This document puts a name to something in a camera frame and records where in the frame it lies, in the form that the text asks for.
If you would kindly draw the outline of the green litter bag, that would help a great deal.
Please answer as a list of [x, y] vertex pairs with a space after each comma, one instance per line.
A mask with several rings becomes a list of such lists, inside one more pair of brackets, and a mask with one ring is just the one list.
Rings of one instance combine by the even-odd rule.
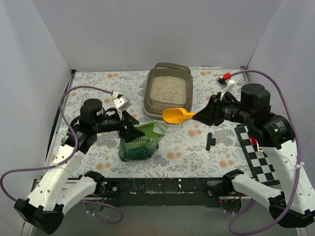
[[136, 126], [145, 133], [145, 136], [126, 143], [120, 141], [119, 157], [124, 162], [142, 161], [151, 158], [159, 148], [160, 140], [166, 135], [169, 129], [164, 121], [151, 120]]

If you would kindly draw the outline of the orange plastic scoop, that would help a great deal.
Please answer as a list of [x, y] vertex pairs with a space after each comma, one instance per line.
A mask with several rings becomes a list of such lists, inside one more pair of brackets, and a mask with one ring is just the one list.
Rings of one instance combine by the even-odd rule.
[[194, 115], [196, 115], [196, 113], [188, 112], [184, 108], [166, 109], [162, 112], [163, 120], [169, 124], [182, 124], [192, 119]]

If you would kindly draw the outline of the brown plastic litter box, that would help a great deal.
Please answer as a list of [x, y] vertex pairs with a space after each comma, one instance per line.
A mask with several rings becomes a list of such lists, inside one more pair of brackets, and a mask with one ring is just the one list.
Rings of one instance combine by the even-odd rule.
[[162, 119], [166, 109], [191, 111], [193, 79], [183, 65], [159, 62], [150, 70], [144, 95], [144, 112], [153, 119]]

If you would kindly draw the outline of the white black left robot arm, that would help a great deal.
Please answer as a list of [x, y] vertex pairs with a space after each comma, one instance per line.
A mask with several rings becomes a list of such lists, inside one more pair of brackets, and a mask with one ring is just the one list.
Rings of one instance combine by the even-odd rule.
[[61, 225], [64, 215], [88, 195], [101, 196], [105, 192], [105, 177], [88, 171], [66, 190], [70, 174], [97, 141], [97, 135], [116, 131], [129, 143], [145, 134], [136, 126], [139, 122], [126, 109], [130, 101], [121, 96], [113, 100], [114, 107], [105, 110], [98, 99], [86, 100], [80, 114], [71, 123], [62, 139], [58, 154], [37, 187], [14, 205], [20, 216], [50, 235]]

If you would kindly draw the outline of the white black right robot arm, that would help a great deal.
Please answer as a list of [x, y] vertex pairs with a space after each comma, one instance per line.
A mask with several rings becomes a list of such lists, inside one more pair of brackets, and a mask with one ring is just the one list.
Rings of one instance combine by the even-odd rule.
[[207, 126], [219, 126], [225, 120], [247, 126], [269, 158], [282, 190], [266, 186], [236, 169], [226, 173], [222, 182], [211, 187], [216, 192], [251, 197], [266, 207], [274, 219], [290, 209], [278, 222], [284, 228], [304, 228], [315, 221], [315, 190], [302, 166], [297, 166], [297, 138], [288, 120], [270, 111], [270, 92], [260, 84], [241, 88], [237, 101], [230, 93], [212, 95], [207, 106], [192, 118]]

